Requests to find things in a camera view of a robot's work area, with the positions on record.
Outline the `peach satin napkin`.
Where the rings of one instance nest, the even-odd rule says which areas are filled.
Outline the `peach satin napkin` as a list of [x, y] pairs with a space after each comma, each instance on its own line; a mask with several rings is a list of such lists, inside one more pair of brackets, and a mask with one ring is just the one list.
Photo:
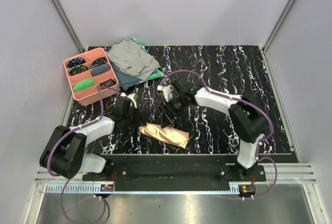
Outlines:
[[189, 143], [188, 132], [172, 127], [162, 128], [161, 125], [147, 123], [146, 125], [140, 126], [139, 131], [143, 135], [182, 149], [185, 149]]

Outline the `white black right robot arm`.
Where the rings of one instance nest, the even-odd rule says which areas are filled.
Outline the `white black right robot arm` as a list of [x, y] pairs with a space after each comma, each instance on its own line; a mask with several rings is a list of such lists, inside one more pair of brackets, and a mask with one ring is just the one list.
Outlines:
[[157, 91], [163, 96], [159, 105], [162, 128], [171, 126], [190, 106], [211, 108], [229, 116], [240, 139], [236, 176], [245, 181], [254, 175], [254, 167], [258, 163], [257, 146], [271, 121], [252, 103], [252, 98], [222, 93], [204, 83], [189, 83], [185, 78], [168, 86], [159, 85]]

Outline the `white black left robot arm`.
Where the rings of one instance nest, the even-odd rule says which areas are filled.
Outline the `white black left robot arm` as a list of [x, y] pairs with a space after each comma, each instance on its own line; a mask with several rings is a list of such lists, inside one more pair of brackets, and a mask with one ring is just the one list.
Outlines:
[[102, 155], [86, 154], [85, 147], [114, 131], [145, 125], [137, 108], [137, 99], [135, 93], [123, 93], [117, 97], [110, 114], [72, 128], [62, 125], [56, 127], [41, 154], [39, 165], [52, 176], [71, 179], [77, 174], [94, 173], [100, 180], [109, 179], [112, 166]]

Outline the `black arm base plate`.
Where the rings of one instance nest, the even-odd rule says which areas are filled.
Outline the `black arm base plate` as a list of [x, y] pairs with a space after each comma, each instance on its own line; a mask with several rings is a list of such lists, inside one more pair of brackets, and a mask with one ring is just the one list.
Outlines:
[[115, 180], [116, 192], [226, 191], [229, 183], [266, 182], [262, 165], [248, 173], [235, 165], [236, 155], [106, 155], [106, 171], [84, 181]]

